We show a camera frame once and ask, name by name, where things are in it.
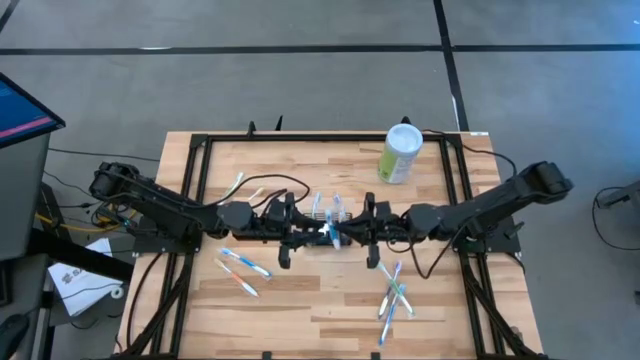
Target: wooden tabletop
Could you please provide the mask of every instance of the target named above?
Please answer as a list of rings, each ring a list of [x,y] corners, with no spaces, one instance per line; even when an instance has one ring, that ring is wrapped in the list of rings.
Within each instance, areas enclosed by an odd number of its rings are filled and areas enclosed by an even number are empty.
[[[168,133],[157,174],[157,183],[179,192],[184,174],[191,133]],[[462,134],[466,145],[491,150],[487,135]],[[359,214],[366,192],[377,201],[391,202],[394,213],[402,213],[412,203],[447,204],[446,185],[440,150],[435,143],[425,143],[404,185],[388,185],[376,173],[383,143],[371,142],[224,142],[215,143],[209,167],[205,203],[222,196],[235,181],[238,172],[245,176],[265,173],[287,174],[306,182],[312,195],[298,204],[309,210],[313,195],[320,191],[323,204],[331,204],[331,196],[339,193],[347,210]],[[451,159],[457,184],[460,183],[453,149]],[[197,172],[202,154],[196,160],[191,196],[195,195]],[[500,181],[495,159],[465,151],[466,163],[474,194],[486,191]],[[286,187],[303,193],[302,187],[284,179],[264,179],[247,183],[235,199],[246,200],[259,187],[264,194]],[[462,199],[462,190],[458,189]],[[416,252],[424,269],[433,262],[445,245],[440,241],[424,241]],[[228,265],[259,292],[259,298],[248,296],[214,264],[222,246],[273,272],[269,282],[239,264]],[[377,309],[387,288],[378,270],[366,267],[367,248],[352,246],[304,248],[291,252],[291,269],[278,266],[278,243],[239,242],[232,237],[223,240],[206,238],[195,257],[187,315],[182,333],[180,357],[184,358],[259,358],[272,351],[274,358],[360,358],[381,352],[382,358],[475,358],[469,326],[468,308],[457,255],[449,251],[428,280],[421,279],[409,253],[395,254],[380,244],[380,256],[388,269],[401,259],[403,269],[399,282],[407,285],[407,299],[416,312],[407,319],[403,307],[398,308],[387,342],[377,345],[383,324],[376,320]],[[153,255],[136,261],[129,297],[128,314],[142,273]],[[158,306],[167,255],[151,270],[137,301],[133,334],[139,333]],[[511,326],[522,333],[525,343],[542,351],[533,310],[522,269],[502,254],[489,256],[491,280],[497,307]],[[178,263],[176,274],[181,263]],[[492,351],[486,315],[485,342]],[[123,317],[119,340],[125,344],[127,316]],[[168,350],[173,312],[167,317],[162,348]]]

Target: computer screen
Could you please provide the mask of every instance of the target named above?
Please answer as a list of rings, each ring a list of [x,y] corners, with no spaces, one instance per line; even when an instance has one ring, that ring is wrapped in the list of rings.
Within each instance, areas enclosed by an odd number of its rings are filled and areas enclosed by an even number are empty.
[[[64,125],[62,119],[0,74],[0,148]]]

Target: green and white canister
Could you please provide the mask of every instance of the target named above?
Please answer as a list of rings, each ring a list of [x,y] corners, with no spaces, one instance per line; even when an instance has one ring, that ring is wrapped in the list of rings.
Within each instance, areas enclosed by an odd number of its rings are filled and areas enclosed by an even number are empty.
[[[398,124],[389,130],[378,164],[378,176],[390,184],[409,179],[411,166],[422,148],[422,133],[410,124]]]

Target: gray floor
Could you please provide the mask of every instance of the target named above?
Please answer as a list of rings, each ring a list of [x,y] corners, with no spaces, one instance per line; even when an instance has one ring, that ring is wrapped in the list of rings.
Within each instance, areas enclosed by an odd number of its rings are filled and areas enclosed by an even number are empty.
[[[0,6],[8,0],[0,0]],[[632,1],[444,0],[453,44],[640,43]],[[0,48],[439,43],[428,0],[21,0]],[[520,167],[557,162],[576,184],[553,208],[518,214],[545,351],[636,359],[640,254],[605,247],[590,219],[602,187],[640,180],[640,53],[456,54],[471,130]],[[457,129],[440,53],[2,56],[0,71],[68,127],[52,146],[158,157],[170,130],[387,129],[403,115]],[[100,159],[50,154],[47,170],[88,186]],[[155,173],[152,163],[135,162]],[[500,164],[501,174],[508,168]],[[86,200],[58,186],[61,203]],[[85,217],[69,210],[70,216]],[[639,246],[627,206],[601,212],[611,241]],[[113,314],[101,305],[102,314]],[[99,316],[101,309],[79,319]],[[63,326],[54,359],[106,356],[119,320]]]

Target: white paper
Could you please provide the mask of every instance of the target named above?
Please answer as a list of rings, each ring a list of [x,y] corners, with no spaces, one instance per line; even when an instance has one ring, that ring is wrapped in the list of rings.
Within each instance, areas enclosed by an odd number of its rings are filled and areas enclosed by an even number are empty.
[[[109,239],[102,238],[86,246],[87,249],[101,252],[107,256],[111,254],[111,245]],[[101,275],[96,275],[88,271],[65,265],[55,264],[49,267],[49,274],[53,279],[60,297],[63,298],[64,306],[70,316],[77,316],[83,311],[91,307],[103,296],[109,294],[111,290],[117,289],[122,284],[120,280],[114,280]],[[78,291],[89,288],[99,288],[96,290],[86,290],[75,296],[64,299],[70,295],[76,294]]]

